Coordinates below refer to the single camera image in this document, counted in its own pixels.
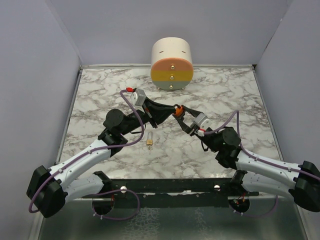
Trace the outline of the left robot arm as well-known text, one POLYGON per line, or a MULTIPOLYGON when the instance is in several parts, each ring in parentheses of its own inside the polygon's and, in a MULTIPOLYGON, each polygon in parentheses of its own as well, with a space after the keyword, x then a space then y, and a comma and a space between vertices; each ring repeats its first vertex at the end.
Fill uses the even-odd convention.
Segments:
POLYGON ((87 178, 80 178, 80 175, 124 147, 138 143, 143 138, 145 124, 157 128, 176 112, 175 106, 149 98, 143 101, 142 110, 135 109, 132 104, 128 106, 132 110, 130 114, 116 108, 108 111, 104 130, 84 150, 62 163, 49 168, 41 165, 33 171, 26 191, 30 213, 40 212, 44 218, 50 218, 72 200, 95 194, 106 197, 111 186, 104 173, 95 172, 87 178))

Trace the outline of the orange black padlock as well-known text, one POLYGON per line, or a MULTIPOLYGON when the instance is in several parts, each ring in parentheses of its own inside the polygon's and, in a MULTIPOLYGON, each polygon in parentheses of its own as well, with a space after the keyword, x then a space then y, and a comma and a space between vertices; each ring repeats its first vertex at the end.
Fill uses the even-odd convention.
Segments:
POLYGON ((185 115, 185 109, 184 109, 184 107, 182 105, 175 104, 174 108, 175 108, 175 113, 173 115, 175 117, 180 118, 180 117, 183 117, 185 115))

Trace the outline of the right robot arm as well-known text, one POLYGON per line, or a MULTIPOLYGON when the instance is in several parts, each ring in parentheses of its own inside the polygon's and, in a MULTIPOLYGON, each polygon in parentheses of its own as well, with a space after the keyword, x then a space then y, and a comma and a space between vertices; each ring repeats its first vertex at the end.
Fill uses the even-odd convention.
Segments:
POLYGON ((263 192, 288 197, 301 208, 319 212, 320 171, 310 161, 290 163, 263 157, 245 149, 240 129, 227 123, 215 130, 203 113, 184 105, 176 105, 174 118, 181 129, 196 136, 205 152, 216 153, 216 160, 224 168, 236 171, 229 189, 240 196, 244 192, 263 192))

